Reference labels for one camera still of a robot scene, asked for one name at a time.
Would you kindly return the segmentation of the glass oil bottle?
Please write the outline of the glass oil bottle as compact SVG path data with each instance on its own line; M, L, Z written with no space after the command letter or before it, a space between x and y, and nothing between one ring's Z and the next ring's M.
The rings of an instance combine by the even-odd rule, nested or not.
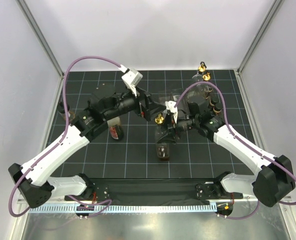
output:
M204 61L201 61L200 62L200 65L199 65L199 67L197 69L197 72L196 72L196 74L193 77L199 77L199 78L201 78L201 77L203 77L206 74L207 74L207 66L206 66L206 64L205 64Z
M162 139L168 130L163 113L160 113L155 118L155 122L156 122L156 129L155 129L154 139L156 143L157 157L160 161L169 161L170 144L165 142Z
M210 73L209 72L202 72L197 73L192 77L192 80L194 83L200 83L200 82L208 82L210 81ZM198 84L194 87L194 95L200 96L205 99L207 99L212 92L212 88L207 84Z

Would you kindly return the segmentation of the dark sauce bottle red label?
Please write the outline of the dark sauce bottle red label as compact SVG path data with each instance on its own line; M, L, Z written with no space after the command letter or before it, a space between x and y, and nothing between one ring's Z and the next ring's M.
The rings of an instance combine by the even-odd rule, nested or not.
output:
M107 123L111 137L116 141L122 140L124 137L124 131L122 128L120 118L115 117L113 119L108 120Z

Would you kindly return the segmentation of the round amber sauce bottle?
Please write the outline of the round amber sauce bottle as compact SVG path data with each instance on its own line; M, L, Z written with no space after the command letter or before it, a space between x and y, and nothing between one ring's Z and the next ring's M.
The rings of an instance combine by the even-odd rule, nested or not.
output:
M75 113L70 110L70 106L67 105L67 110L68 110L68 119L69 122L71 122L75 118ZM57 105L57 111L61 115L61 117L66 120L66 114L65 114L65 109L64 109L64 102L60 101Z

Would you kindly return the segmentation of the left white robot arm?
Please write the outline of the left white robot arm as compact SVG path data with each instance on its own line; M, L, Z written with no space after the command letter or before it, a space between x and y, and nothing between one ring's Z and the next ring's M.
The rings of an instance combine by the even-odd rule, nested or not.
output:
M165 105L139 87L119 95L113 85L101 84L91 94L87 107L68 124L60 137L30 161L23 165L14 163L8 171L32 209L54 197L78 196L89 200L95 187L85 174L52 177L52 173L107 130L109 120L135 112L149 122L164 110Z

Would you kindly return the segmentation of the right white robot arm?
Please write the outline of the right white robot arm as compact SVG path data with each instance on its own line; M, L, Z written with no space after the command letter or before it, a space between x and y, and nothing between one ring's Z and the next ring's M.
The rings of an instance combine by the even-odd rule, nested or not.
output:
M252 175L223 173L216 178L213 192L225 198L232 192L253 195L262 204L272 207L296 187L291 161L276 157L240 135L225 119L225 110L217 97L193 96L183 102L163 98L165 110L155 121L157 155L170 157L169 145L175 144L188 130L197 130L209 141L226 149L242 161Z

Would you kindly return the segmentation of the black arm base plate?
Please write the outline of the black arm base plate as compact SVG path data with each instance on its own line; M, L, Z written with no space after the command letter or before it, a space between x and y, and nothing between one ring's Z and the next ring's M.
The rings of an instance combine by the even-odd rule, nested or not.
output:
M94 190L87 198L111 199L115 206L187 206L209 201L242 199L227 193L212 178L92 178Z

